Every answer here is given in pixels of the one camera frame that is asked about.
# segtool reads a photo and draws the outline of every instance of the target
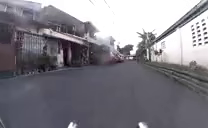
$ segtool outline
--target concrete wall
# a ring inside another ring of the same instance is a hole
[[[162,55],[152,52],[153,61],[189,65],[194,60],[208,68],[208,10],[157,42],[152,49],[163,50]]]

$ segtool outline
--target tree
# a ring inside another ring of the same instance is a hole
[[[146,49],[149,48],[149,58],[150,58],[150,46],[152,45],[153,41],[155,40],[155,34],[152,32],[145,32],[143,33],[137,32],[139,37],[142,39],[141,42],[137,45],[136,56],[143,57],[146,54]]]
[[[119,49],[118,51],[119,51],[121,54],[124,54],[124,55],[130,55],[130,51],[133,50],[133,47],[134,47],[134,45],[128,44],[128,45],[125,45],[123,48],[119,48],[119,46],[118,46],[117,49]]]

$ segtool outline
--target gate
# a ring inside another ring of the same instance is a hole
[[[22,31],[17,31],[15,37],[17,73],[34,72],[45,48],[45,38]]]

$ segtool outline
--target street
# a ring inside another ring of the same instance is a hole
[[[6,128],[208,128],[208,99],[135,61],[0,81]]]

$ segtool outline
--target utility pole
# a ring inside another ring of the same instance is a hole
[[[150,48],[150,40],[149,40],[149,33],[146,34],[146,45],[147,45],[147,48],[148,48],[148,59],[149,61],[151,61],[151,48]]]

